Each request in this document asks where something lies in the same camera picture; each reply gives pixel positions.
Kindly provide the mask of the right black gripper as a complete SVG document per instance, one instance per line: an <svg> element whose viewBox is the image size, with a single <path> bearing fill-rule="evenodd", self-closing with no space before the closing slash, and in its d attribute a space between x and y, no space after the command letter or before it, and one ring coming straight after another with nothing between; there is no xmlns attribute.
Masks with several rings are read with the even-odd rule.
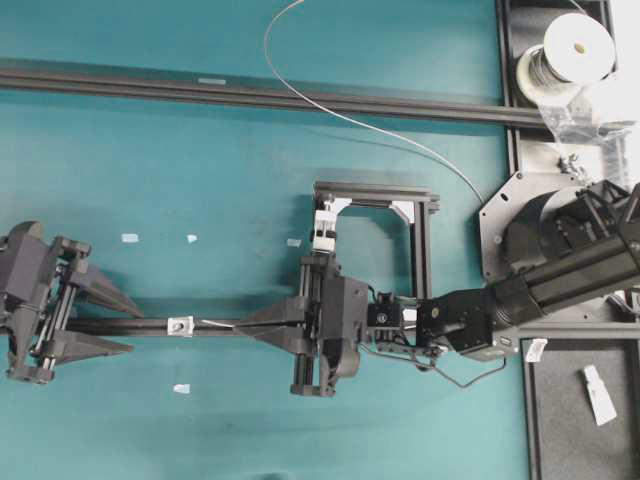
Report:
<svg viewBox="0 0 640 480"><path fill-rule="evenodd" d="M369 285L341 273L336 256L311 253L300 261L302 296L288 297L237 320L233 329L297 354L290 391L332 397L360 367Z"/></svg>

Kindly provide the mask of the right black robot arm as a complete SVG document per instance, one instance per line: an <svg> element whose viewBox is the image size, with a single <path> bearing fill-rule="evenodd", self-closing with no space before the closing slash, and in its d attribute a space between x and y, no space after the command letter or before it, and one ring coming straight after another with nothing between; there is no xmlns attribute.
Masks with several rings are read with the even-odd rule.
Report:
<svg viewBox="0 0 640 480"><path fill-rule="evenodd" d="M453 350L505 357L508 331L639 281L639 194L603 181L553 206L530 200L509 224L511 273L482 289L427 298L378 293L342 274L335 225L351 205L389 205L384 189L317 185L311 252L300 261L299 292L241 320L236 330L292 353L294 394L331 396L368 353L433 371Z"/></svg>

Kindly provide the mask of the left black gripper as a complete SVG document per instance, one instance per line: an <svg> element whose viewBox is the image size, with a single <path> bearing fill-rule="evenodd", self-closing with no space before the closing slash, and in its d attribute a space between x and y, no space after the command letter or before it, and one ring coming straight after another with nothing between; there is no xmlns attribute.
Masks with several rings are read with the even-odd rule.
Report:
<svg viewBox="0 0 640 480"><path fill-rule="evenodd" d="M143 317L129 296L88 263L90 253L90 245L63 236L44 242L43 227L37 221L19 223L1 238L1 315L9 336L8 378L46 384L54 378L57 365L133 351L131 345L55 330L68 316L76 293L89 303ZM49 314L56 276L68 275L65 265L71 267L69 280L62 281L62 292ZM44 346L45 360L41 358Z"/></svg>

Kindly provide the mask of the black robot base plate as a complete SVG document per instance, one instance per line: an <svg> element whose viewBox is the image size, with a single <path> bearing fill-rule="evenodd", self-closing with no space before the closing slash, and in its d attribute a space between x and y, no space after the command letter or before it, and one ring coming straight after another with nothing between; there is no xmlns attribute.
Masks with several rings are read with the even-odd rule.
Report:
<svg viewBox="0 0 640 480"><path fill-rule="evenodd" d="M478 212L482 273L507 325L639 284L639 190L516 174Z"/></svg>

